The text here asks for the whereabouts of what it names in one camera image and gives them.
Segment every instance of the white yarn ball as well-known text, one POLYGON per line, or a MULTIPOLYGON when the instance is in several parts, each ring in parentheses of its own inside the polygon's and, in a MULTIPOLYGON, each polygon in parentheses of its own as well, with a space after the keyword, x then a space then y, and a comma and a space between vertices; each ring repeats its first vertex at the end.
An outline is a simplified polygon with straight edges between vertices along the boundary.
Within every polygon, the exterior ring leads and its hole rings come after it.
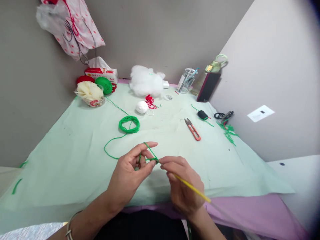
POLYGON ((148 104, 146 102, 143 102, 143 101, 138 102, 137 106, 136 106, 137 112, 141 113, 141 114, 146 113, 148 111, 148 108, 149 108, 148 104))

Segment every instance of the light green tablecloth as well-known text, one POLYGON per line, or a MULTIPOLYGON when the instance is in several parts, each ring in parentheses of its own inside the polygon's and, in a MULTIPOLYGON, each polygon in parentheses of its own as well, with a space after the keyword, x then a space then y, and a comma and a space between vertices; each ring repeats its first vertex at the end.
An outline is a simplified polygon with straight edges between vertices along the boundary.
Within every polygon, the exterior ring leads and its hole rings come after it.
MULTIPOLYGON (((192 94, 178 95, 174 90, 165 89, 173 100, 155 99, 159 108, 148 116, 134 110, 136 103, 144 99, 134 96, 127 84, 118 84, 109 98, 139 119, 140 131, 110 142, 108 152, 120 157, 138 143, 156 141, 156 156, 185 157, 201 176, 209 197, 294 192, 240 138, 233 137, 236 147, 228 141, 209 103, 198 103, 192 94), (199 120, 191 104, 204 110, 215 127, 199 120), (193 138, 185 118, 192 121, 201 141, 193 138)), ((23 180, 16 194, 11 194, 14 182, 0 199, 0 233, 31 224, 68 221, 74 212, 105 191, 117 160, 109 157, 103 147, 111 138, 123 135, 118 124, 125 116, 108 101, 99 108, 90 108, 76 98, 30 154, 17 178, 23 180)), ((158 164, 130 205, 155 204, 169 198, 169 181, 158 164)))

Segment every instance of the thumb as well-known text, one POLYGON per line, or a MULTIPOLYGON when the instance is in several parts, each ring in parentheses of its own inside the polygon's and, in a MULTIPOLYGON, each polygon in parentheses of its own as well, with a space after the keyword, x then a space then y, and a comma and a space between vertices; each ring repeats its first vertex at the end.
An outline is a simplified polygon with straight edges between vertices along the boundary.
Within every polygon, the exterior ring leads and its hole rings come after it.
POLYGON ((176 178, 174 176, 174 174, 171 172, 167 172, 167 177, 169 178, 171 191, 176 192, 176 193, 179 192, 179 189, 181 187, 179 179, 176 178))
POLYGON ((145 180, 146 179, 146 177, 148 177, 150 174, 151 174, 151 172, 152 172, 152 170, 153 170, 153 168, 154 168, 154 166, 156 165, 156 161, 150 161, 150 162, 148 162, 143 168, 140 168, 138 171, 137 171, 137 173, 138 173, 138 175, 139 175, 139 179, 140 179, 140 182, 142 182, 143 180, 145 180))
POLYGON ((173 173, 171 172, 167 172, 167 177, 169 178, 169 182, 172 185, 177 185, 177 183, 179 182, 179 179, 177 179, 173 173))

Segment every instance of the black thread spool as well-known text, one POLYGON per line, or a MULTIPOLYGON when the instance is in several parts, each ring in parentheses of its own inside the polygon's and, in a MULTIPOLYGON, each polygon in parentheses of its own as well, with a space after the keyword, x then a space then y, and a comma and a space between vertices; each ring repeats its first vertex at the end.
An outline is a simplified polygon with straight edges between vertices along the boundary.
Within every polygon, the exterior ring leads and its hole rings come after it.
POLYGON ((208 115, 207 115, 204 111, 202 111, 202 110, 200 110, 200 111, 198 112, 198 116, 199 116, 199 118, 201 118, 202 120, 207 120, 207 119, 208 119, 208 115))

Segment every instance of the yellow crochet hook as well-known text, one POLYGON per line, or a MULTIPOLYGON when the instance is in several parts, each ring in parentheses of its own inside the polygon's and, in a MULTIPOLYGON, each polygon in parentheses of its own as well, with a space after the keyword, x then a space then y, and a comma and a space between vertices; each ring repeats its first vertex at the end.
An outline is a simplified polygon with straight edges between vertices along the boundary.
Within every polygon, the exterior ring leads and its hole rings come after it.
POLYGON ((176 178, 178 178, 181 182, 183 182, 187 187, 189 187, 191 190, 193 190, 195 193, 197 193, 200 197, 202 197, 205 201, 208 203, 211 203, 211 199, 208 198, 206 195, 204 195, 202 192, 200 192, 198 189, 196 189, 194 186, 192 186, 190 183, 188 183, 186 180, 182 179, 178 175, 174 174, 176 178))

